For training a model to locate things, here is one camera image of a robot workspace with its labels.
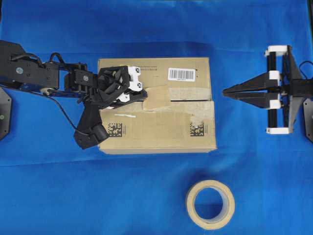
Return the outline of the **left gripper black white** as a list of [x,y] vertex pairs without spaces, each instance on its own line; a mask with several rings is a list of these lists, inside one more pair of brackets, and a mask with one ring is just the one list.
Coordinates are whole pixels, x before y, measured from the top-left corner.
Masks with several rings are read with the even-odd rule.
[[101,68],[97,92],[99,109],[116,109],[148,97],[139,81],[141,70],[136,66]]

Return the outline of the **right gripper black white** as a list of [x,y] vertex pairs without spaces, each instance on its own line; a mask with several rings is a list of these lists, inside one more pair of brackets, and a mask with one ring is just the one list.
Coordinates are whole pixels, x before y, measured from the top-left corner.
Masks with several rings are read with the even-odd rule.
[[[288,45],[268,46],[265,51],[269,72],[223,90],[223,95],[268,110],[266,133],[286,135],[293,126],[300,107],[300,98],[293,92],[300,72]],[[250,91],[268,90],[269,93]]]

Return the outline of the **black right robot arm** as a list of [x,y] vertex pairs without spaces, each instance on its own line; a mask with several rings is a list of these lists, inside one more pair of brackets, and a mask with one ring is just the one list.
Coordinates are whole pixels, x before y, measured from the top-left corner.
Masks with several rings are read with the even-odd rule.
[[268,46],[265,57],[267,72],[224,89],[223,95],[266,109],[266,133],[291,134],[300,106],[313,97],[313,81],[302,76],[291,46]]

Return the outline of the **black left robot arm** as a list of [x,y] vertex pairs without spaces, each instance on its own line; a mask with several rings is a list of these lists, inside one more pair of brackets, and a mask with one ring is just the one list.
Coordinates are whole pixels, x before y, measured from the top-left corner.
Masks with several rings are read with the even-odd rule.
[[147,98],[139,76],[140,68],[135,66],[101,68],[93,73],[86,64],[65,63],[56,52],[42,62],[20,44],[0,43],[1,85],[25,92],[77,98],[85,106],[115,109]]

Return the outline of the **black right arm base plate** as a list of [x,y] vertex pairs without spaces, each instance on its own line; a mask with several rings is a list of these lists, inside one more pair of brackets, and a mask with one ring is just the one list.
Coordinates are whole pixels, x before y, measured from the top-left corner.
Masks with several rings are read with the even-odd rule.
[[313,101],[307,98],[303,103],[306,137],[313,142]]

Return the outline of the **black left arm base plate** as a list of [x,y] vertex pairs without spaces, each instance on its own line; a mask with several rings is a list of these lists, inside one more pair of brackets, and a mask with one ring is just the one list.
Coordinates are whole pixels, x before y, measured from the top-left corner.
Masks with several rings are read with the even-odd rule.
[[12,99],[3,88],[0,89],[0,140],[10,132]]

